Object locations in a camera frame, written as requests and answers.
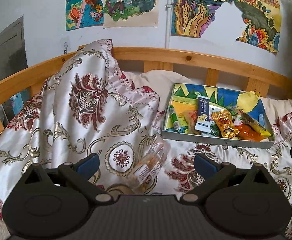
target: green glue stick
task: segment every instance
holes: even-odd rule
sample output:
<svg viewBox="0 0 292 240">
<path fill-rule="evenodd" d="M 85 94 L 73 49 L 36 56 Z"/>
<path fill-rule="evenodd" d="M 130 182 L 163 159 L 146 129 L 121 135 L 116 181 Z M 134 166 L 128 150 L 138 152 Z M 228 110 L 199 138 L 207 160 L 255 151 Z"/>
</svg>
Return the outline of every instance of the green glue stick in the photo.
<svg viewBox="0 0 292 240">
<path fill-rule="evenodd" d="M 169 109 L 169 113 L 170 113 L 170 116 L 171 116 L 173 124 L 174 124 L 174 129 L 177 132 L 179 132 L 181 130 L 181 125 L 178 122 L 178 117 L 177 117 L 175 108 L 172 105 L 170 105 L 168 109 Z"/>
</svg>

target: white wall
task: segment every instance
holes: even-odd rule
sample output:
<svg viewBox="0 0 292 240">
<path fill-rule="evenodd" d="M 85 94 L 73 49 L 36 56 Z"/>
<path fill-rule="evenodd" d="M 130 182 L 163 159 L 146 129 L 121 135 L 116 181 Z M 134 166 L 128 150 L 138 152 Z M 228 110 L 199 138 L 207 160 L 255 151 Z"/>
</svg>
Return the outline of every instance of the white wall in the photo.
<svg viewBox="0 0 292 240">
<path fill-rule="evenodd" d="M 292 77 L 292 1 L 281 0 L 283 14 L 280 52 L 274 54 L 242 42 L 243 21 L 234 5 L 224 3 L 216 12 L 216 20 L 200 39 L 171 37 L 171 48 L 192 50 L 229 57 Z M 164 47 L 167 0 L 159 0 L 159 26 L 139 28 L 108 28 L 93 26 L 65 31 L 65 0 L 0 0 L 0 32 L 22 15 L 28 66 L 63 54 L 64 41 L 68 51 L 98 39 L 112 39 L 115 46 Z"/>
</svg>

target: wooden headboard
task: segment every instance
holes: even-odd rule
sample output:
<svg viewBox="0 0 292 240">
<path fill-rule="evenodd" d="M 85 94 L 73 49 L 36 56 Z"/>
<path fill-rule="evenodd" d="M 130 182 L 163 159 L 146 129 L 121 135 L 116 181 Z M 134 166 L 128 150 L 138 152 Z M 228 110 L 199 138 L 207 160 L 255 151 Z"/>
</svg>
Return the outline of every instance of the wooden headboard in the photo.
<svg viewBox="0 0 292 240">
<path fill-rule="evenodd" d="M 76 53 L 78 51 L 46 60 L 0 81 L 0 104 L 26 88 L 30 88 L 31 96 L 37 94 L 44 81 L 57 73 L 64 62 Z M 112 54 L 117 60 L 143 61 L 144 72 L 154 69 L 173 71 L 173 64 L 207 68 L 205 85 L 209 86 L 216 86 L 220 71 L 232 73 L 247 79 L 242 88 L 245 91 L 255 91 L 265 97 L 269 86 L 274 85 L 286 92 L 285 99 L 292 99 L 292 79 L 237 60 L 197 52 L 143 47 L 115 47 Z M 0 121 L 0 133 L 3 130 Z"/>
</svg>

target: blanket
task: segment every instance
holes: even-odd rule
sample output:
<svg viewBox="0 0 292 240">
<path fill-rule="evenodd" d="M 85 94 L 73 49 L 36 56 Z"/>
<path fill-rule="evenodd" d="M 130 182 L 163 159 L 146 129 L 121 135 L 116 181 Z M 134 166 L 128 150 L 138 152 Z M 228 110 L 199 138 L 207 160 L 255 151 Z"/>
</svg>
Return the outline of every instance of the blanket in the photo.
<svg viewBox="0 0 292 240">
<path fill-rule="evenodd" d="M 89 181 L 115 197 L 133 194 L 125 178 L 161 134 L 171 87 L 156 93 L 136 85 L 111 50 L 111 40 L 100 40 L 76 53 L 0 134 L 0 220 L 3 203 L 32 163 L 56 168 L 97 153 L 100 167 Z M 194 156 L 204 153 L 238 168 L 262 163 L 292 206 L 292 112 L 272 127 L 276 142 L 269 150 L 166 140 L 166 164 L 145 194 L 179 198 L 200 185 Z M 291 225 L 286 236 L 292 239 Z"/>
</svg>

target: white pipe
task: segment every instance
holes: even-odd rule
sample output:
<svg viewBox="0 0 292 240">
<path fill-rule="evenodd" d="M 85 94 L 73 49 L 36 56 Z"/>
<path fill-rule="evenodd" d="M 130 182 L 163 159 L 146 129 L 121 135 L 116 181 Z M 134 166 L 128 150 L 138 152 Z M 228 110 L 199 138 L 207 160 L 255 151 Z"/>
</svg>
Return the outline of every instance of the white pipe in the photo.
<svg viewBox="0 0 292 240">
<path fill-rule="evenodd" d="M 173 0 L 167 0 L 166 10 L 167 10 L 167 17 L 166 17 L 166 35 L 165 35 L 165 49 L 169 49 L 170 43 L 170 34 L 172 31 L 172 17 L 173 17 Z"/>
</svg>

